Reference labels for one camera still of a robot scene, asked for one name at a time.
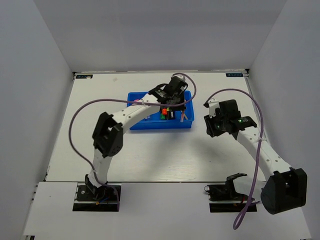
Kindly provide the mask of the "slim pink highlighter pen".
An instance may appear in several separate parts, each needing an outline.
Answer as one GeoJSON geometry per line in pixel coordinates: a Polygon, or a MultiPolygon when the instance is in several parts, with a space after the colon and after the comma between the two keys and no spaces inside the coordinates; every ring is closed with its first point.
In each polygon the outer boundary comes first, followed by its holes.
{"type": "Polygon", "coordinates": [[[185,119],[185,110],[181,111],[181,117],[180,117],[180,122],[183,123],[185,119]]]}

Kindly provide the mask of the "pink highlighter black body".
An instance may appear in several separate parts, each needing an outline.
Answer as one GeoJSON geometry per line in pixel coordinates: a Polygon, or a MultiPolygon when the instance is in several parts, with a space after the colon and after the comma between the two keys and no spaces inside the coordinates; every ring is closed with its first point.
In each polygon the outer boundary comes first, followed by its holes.
{"type": "Polygon", "coordinates": [[[174,120],[175,119],[175,112],[174,111],[170,111],[169,112],[169,116],[170,116],[171,120],[174,120]]]}

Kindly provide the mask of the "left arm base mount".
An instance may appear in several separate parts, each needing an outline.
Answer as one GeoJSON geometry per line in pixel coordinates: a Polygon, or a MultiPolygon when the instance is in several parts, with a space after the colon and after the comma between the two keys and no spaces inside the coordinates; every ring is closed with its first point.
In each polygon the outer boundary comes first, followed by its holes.
{"type": "Polygon", "coordinates": [[[111,188],[102,188],[94,195],[85,185],[78,185],[73,202],[73,212],[118,212],[118,201],[111,188]]]}

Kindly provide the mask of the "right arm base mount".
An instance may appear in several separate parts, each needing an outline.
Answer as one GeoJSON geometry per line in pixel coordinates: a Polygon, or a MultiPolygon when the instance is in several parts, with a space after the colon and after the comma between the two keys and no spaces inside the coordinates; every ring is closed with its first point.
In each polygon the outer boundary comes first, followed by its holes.
{"type": "Polygon", "coordinates": [[[245,207],[248,196],[232,193],[225,184],[209,184],[204,187],[208,195],[211,213],[240,213],[245,207]]]}

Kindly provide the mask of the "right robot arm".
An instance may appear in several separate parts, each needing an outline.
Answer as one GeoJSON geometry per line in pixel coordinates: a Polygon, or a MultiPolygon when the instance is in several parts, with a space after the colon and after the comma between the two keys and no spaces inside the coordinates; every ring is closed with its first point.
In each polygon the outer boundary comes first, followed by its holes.
{"type": "Polygon", "coordinates": [[[265,180],[255,182],[252,198],[261,202],[268,213],[275,215],[306,204],[307,174],[293,168],[271,145],[260,137],[257,124],[250,116],[242,116],[236,100],[209,100],[204,116],[206,133],[218,137],[228,133],[240,143],[258,163],[265,180]]]}

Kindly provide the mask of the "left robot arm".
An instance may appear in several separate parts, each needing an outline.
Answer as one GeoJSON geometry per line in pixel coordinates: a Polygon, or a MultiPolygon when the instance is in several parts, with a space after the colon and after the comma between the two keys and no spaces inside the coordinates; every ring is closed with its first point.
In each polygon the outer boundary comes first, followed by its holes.
{"type": "Polygon", "coordinates": [[[99,200],[105,196],[107,174],[113,156],[123,147],[123,135],[129,128],[161,110],[165,105],[183,107],[184,91],[188,87],[185,77],[176,74],[168,84],[160,84],[146,93],[138,103],[133,103],[121,111],[100,114],[92,134],[94,158],[93,167],[85,176],[88,193],[99,200]]]}

